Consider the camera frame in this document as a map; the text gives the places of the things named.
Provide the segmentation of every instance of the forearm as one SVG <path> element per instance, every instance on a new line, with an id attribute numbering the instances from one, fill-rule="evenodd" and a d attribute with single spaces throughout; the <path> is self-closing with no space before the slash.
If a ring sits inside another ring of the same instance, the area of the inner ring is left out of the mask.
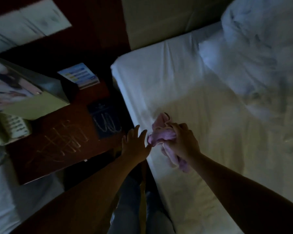
<path id="1" fill-rule="evenodd" d="M 244 233 L 291 232 L 293 203 L 197 153 L 188 160 Z"/>
<path id="2" fill-rule="evenodd" d="M 63 193 L 13 233 L 94 233 L 128 173 L 136 166 L 121 156 Z"/>

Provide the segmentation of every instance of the beige telephone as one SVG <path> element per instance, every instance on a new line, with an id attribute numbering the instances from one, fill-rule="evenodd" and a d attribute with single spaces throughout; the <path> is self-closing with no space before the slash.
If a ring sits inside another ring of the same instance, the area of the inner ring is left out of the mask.
<path id="1" fill-rule="evenodd" d="M 31 126 L 27 120 L 0 113 L 0 145 L 12 143 L 30 134 Z"/>

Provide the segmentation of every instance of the headboard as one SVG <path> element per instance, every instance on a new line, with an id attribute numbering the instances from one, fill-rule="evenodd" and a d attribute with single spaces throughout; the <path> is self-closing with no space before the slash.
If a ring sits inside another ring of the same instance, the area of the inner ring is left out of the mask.
<path id="1" fill-rule="evenodd" d="M 220 20 L 232 0 L 122 0 L 131 50 Z"/>

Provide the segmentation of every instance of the black notebook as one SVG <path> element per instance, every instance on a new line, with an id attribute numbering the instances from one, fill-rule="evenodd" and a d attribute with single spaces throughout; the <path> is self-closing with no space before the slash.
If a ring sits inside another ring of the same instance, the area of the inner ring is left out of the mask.
<path id="1" fill-rule="evenodd" d="M 99 138 L 110 137 L 121 132 L 121 124 L 109 98 L 93 102 L 87 108 L 96 126 Z"/>

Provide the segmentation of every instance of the person's left hand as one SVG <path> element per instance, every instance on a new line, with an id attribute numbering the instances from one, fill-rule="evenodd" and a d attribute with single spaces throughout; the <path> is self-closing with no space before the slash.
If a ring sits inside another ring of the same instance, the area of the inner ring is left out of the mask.
<path id="1" fill-rule="evenodd" d="M 144 140 L 147 134 L 147 130 L 142 131 L 138 137 L 138 130 L 140 125 L 137 125 L 134 129 L 129 130 L 127 139 L 126 136 L 122 138 L 122 156 L 127 157 L 130 161 L 137 164 L 144 161 L 149 155 L 152 146 L 145 147 Z"/>

